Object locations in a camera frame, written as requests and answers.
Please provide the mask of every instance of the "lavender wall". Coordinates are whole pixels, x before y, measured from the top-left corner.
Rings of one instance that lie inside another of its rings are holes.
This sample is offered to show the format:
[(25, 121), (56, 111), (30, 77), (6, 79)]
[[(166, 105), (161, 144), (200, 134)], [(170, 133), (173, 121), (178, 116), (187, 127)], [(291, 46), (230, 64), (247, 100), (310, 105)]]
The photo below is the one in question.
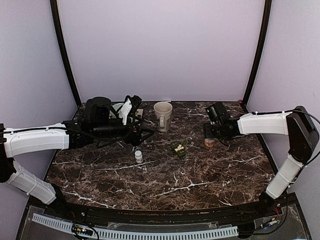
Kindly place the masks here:
[(264, 0), (58, 2), (83, 102), (243, 97)]
[[(320, 1), (274, 1), (250, 111), (277, 111), (306, 107), (320, 118)], [(280, 166), (289, 140), (264, 136)], [(320, 240), (320, 157), (293, 185), (305, 214), (312, 239)]]
[[(0, 3), (0, 123), (24, 128), (54, 124), (76, 110), (63, 67), (50, 1), (2, 0)], [(52, 151), (16, 160), (39, 178), (45, 176)], [(0, 184), (0, 239), (13, 240), (27, 196)]]

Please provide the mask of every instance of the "black frame pole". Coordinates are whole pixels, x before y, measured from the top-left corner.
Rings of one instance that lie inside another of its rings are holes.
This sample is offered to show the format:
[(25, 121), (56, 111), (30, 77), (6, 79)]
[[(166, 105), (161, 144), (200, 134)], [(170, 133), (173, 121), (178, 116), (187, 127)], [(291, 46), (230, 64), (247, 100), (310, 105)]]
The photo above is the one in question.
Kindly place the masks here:
[(255, 51), (255, 56), (254, 56), (254, 60), (253, 60), (253, 64), (252, 64), (252, 69), (251, 69), (249, 81), (246, 86), (243, 99), (241, 101), (241, 104), (244, 107), (247, 106), (247, 104), (248, 104), (248, 101), (249, 101), (249, 98), (250, 98), (250, 95), (252, 92), (252, 88), (254, 87), (254, 83), (256, 80), (262, 52), (263, 52), (264, 45), (265, 45), (266, 35), (267, 35), (269, 17), (270, 17), (270, 12), (271, 12), (271, 3), (272, 3), (272, 0), (265, 0), (265, 3), (264, 3), (264, 10), (263, 10), (263, 17), (262, 17), (259, 40), (258, 40), (258, 44), (257, 44), (256, 51)]
[(82, 103), (81, 103), (80, 95), (79, 95), (79, 92), (78, 92), (78, 89), (76, 86), (74, 76), (71, 71), (71, 66), (70, 66), (70, 62), (69, 62), (69, 58), (68, 58), (68, 54), (67, 54), (64, 35), (62, 32), (62, 28), (61, 28), (57, 0), (50, 0), (50, 5), (51, 5), (51, 12), (52, 12), (52, 18), (53, 18), (53, 23), (54, 23), (55, 34), (56, 34), (56, 38), (58, 40), (58, 45), (60, 48), (60, 53), (61, 53), (65, 73), (66, 73), (66, 76), (69, 81), (69, 85), (70, 85), (70, 88), (72, 91), (74, 101), (75, 101), (76, 105), (79, 107), (79, 106), (81, 106)]

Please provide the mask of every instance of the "white bottle cap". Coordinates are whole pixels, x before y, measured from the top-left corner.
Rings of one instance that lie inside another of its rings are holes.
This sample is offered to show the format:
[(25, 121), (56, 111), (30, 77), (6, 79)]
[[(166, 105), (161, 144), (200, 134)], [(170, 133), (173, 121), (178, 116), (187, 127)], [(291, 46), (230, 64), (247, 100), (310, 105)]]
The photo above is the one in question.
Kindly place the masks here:
[(135, 160), (138, 164), (142, 163), (143, 159), (142, 159), (142, 152), (140, 150), (138, 151), (135, 151), (134, 153), (134, 157), (135, 157)]

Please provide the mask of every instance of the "table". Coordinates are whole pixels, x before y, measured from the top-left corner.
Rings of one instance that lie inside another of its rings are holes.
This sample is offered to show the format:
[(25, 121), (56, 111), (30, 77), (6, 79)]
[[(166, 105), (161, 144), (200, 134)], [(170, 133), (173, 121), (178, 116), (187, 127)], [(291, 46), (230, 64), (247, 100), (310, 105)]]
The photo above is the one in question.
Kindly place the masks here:
[[(196, 210), (241, 205), (258, 200), (274, 177), (255, 134), (204, 145), (205, 107), (213, 102), (172, 102), (171, 129), (156, 131), (138, 147), (117, 142), (61, 150), (46, 181), (58, 185), (70, 203), (123, 210)], [(156, 129), (154, 102), (143, 102), (143, 126)], [(224, 102), (228, 112), (243, 113), (237, 102)], [(75, 118), (81, 118), (82, 105)], [(189, 141), (187, 156), (178, 158), (171, 142)], [(134, 152), (141, 150), (143, 163)]]

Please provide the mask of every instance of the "white cable tray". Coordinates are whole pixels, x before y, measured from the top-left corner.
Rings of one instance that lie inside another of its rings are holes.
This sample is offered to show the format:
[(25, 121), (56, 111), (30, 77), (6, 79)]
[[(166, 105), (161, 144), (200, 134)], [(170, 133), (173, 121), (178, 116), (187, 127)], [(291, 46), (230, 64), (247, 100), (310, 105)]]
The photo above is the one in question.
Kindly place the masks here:
[[(33, 222), (47, 226), (58, 231), (72, 234), (72, 223), (66, 220), (59, 220), (49, 216), (34, 213)], [(188, 232), (131, 232), (108, 230), (104, 228), (94, 228), (99, 233), (101, 240), (213, 240), (224, 239), (238, 236), (238, 227), (226, 227), (220, 229), (204, 230), (204, 231), (188, 231)], [(91, 239), (97, 239), (97, 235), (93, 233)]]

